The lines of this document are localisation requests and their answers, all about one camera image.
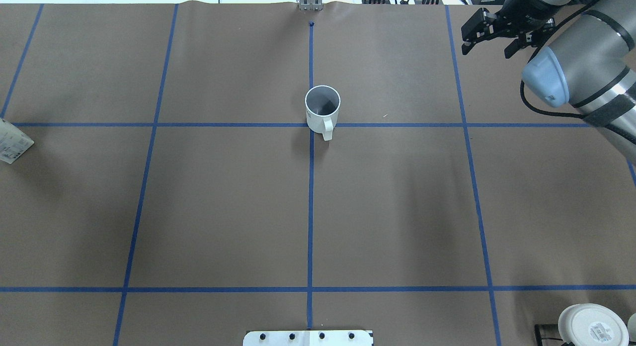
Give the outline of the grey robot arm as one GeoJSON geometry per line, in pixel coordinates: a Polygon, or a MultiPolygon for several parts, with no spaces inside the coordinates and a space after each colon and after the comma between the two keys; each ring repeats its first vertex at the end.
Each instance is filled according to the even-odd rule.
{"type": "Polygon", "coordinates": [[[511,38],[504,56],[534,47],[520,97],[542,115],[578,119],[635,162],[635,0],[590,0],[563,22],[554,16],[573,0],[505,0],[480,8],[461,28],[462,52],[480,42],[511,38]]]}

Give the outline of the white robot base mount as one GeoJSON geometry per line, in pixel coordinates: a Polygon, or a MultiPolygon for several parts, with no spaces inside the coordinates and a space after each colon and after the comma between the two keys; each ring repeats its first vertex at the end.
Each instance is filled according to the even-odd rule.
{"type": "Polygon", "coordinates": [[[283,330],[248,332],[243,346],[374,346],[368,330],[283,330]]]}

